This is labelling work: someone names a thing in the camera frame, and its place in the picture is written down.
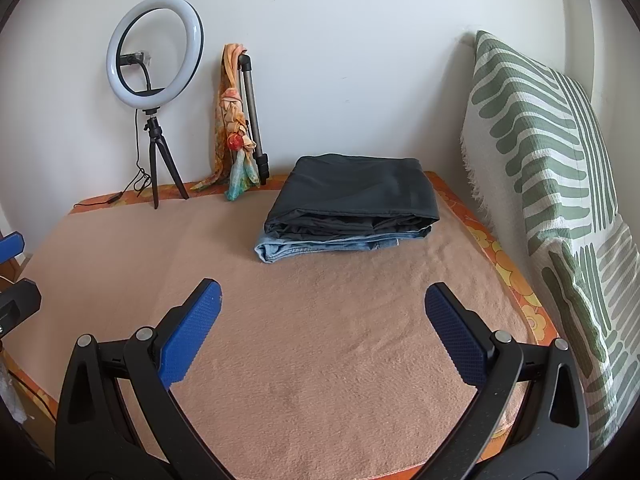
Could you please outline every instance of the bolt head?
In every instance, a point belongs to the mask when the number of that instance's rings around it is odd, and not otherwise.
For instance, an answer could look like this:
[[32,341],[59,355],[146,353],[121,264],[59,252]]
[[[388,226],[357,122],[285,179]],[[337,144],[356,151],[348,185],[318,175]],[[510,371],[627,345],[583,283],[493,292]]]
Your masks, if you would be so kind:
[[81,335],[78,338],[78,346],[85,347],[91,342],[91,336],[88,334]]
[[150,329],[148,326],[144,326],[136,332],[136,339],[139,341],[147,341],[151,339],[151,336],[154,334],[154,331]]
[[558,350],[568,350],[569,349],[569,343],[567,341],[565,341],[564,339],[562,339],[561,337],[559,337],[558,339],[556,339],[554,341],[554,345],[556,345],[556,348]]
[[513,339],[513,337],[511,337],[511,334],[509,332],[507,332],[506,330],[497,330],[495,333],[495,338],[496,340],[498,340],[501,343],[510,343],[511,340]]

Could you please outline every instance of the black cable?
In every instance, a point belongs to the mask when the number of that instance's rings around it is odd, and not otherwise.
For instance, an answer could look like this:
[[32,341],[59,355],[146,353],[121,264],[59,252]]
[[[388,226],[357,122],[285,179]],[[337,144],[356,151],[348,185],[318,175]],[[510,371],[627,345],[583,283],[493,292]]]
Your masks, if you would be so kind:
[[137,61],[137,63],[142,67],[142,72],[145,73],[146,89],[151,90],[151,79],[149,79],[149,72],[146,70],[146,65],[142,61]]
[[39,396],[36,392],[34,392],[33,389],[27,383],[25,383],[20,377],[18,377],[16,374],[14,374],[11,370],[7,369],[6,371],[8,371],[9,375],[11,375],[11,377],[13,377],[16,381],[18,381],[22,386],[27,388],[27,390],[29,390],[31,392],[31,394],[34,395],[44,405],[44,407],[49,412],[49,415],[51,416],[51,418],[55,422],[56,421],[56,416],[53,414],[53,412],[51,411],[51,408],[47,405],[47,403],[44,401],[44,399],[42,399],[41,396]]
[[[146,74],[147,86],[150,87],[150,84],[148,82],[148,73],[146,72],[146,68],[145,68],[145,74]],[[139,133],[138,133],[138,110],[137,109],[136,109],[136,114],[135,114],[135,121],[136,121],[136,167],[138,168],[138,172],[136,173],[136,175],[131,179],[131,181],[127,184],[127,187],[125,187],[124,190],[122,190],[121,192],[116,193],[115,195],[109,197],[107,200],[105,200],[103,202],[91,202],[89,204],[76,203],[76,204],[74,204],[74,208],[77,205],[79,205],[79,206],[91,206],[91,205],[113,204],[114,202],[117,202],[118,200],[120,200],[122,198],[124,193],[131,186],[131,184],[133,184],[134,191],[138,192],[137,196],[140,196],[140,193],[142,193],[147,187],[149,187],[151,185],[151,176],[145,171],[145,169],[142,166],[140,166],[140,142],[139,142],[139,139],[138,139]]]

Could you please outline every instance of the beige blanket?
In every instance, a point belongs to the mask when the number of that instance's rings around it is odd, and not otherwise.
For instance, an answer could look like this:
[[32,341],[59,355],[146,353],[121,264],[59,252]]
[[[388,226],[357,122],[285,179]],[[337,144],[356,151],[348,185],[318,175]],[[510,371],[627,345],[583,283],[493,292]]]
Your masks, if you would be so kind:
[[[253,246],[276,195],[67,216],[27,266],[42,308],[4,340],[8,351],[57,398],[79,335],[129,337],[214,278],[222,312],[172,391],[233,475],[363,479],[424,462],[475,391],[424,314],[426,288],[446,282],[492,330],[533,343],[519,307],[440,199],[423,240],[262,264]],[[141,437],[159,452],[138,410]]]

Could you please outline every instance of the green striped pillow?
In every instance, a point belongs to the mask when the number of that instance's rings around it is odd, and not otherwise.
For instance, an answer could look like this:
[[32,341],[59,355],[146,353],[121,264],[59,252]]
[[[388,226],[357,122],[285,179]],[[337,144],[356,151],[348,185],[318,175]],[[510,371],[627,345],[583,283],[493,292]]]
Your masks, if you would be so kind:
[[640,388],[640,256],[589,97],[487,32],[462,133],[476,196],[574,352],[591,450]]

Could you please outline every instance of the blue denim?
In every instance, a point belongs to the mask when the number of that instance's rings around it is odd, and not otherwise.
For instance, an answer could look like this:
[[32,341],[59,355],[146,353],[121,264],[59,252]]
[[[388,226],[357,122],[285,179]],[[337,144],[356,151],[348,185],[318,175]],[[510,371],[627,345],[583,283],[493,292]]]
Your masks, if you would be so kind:
[[272,264],[296,254],[321,253],[323,251],[373,251],[386,247],[395,247],[400,240],[424,238],[431,230],[427,227],[420,231],[406,233],[386,233],[367,236],[351,236],[337,240],[285,240],[260,234],[255,252],[266,264]]

